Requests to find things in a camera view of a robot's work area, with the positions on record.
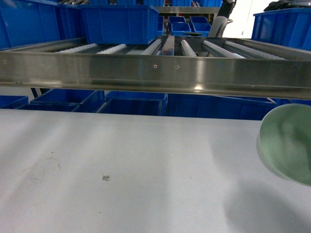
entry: roller conveyor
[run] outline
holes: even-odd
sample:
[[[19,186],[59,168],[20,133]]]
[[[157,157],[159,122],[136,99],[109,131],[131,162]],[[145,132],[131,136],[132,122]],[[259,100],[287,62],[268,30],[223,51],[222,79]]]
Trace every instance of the roller conveyor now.
[[[311,52],[248,39],[79,38],[1,51],[0,61],[0,85],[311,99]]]

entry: small qr code sticker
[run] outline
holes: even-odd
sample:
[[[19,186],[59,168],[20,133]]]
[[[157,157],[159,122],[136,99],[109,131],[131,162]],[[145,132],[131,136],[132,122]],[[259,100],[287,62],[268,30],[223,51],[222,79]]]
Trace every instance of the small qr code sticker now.
[[[103,181],[109,181],[110,176],[103,176]]]

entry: pale green dish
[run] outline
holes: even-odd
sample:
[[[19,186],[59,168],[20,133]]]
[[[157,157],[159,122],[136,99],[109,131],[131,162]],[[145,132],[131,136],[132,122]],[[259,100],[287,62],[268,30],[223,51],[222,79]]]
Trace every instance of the pale green dish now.
[[[257,150],[276,175],[311,186],[311,107],[285,104],[262,120]]]

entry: black object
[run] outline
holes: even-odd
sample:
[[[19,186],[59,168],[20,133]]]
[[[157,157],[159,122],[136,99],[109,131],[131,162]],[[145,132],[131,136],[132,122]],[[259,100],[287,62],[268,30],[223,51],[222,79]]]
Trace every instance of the black object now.
[[[184,35],[201,36],[202,33],[193,33],[193,32],[189,32],[189,33],[184,33]]]
[[[237,4],[237,0],[223,0],[223,4],[220,7],[217,16],[224,16],[226,18],[229,18],[230,14],[233,11],[233,8],[235,7],[235,4]]]
[[[311,0],[279,0],[273,1],[263,11],[275,11],[289,8],[309,8]]]
[[[40,88],[41,94],[43,95],[44,93],[48,92],[50,89],[48,88]]]
[[[31,88],[31,92],[33,93],[34,97],[37,98],[38,97],[38,93],[35,90],[35,88]]]

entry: metal frame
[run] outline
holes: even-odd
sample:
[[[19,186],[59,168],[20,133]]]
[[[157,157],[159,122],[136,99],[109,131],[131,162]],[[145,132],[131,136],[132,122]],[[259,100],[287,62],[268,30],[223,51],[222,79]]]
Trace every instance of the metal frame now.
[[[0,85],[311,99],[309,51],[244,39],[176,37],[175,54],[182,54],[183,39],[199,55],[208,54],[199,46],[203,40],[220,46],[230,40],[288,60],[33,52],[31,46],[32,52],[0,52]]]
[[[289,6],[308,6],[311,7],[311,1],[309,0],[285,0],[284,3],[287,3]]]
[[[160,14],[218,14],[220,7],[155,6]]]

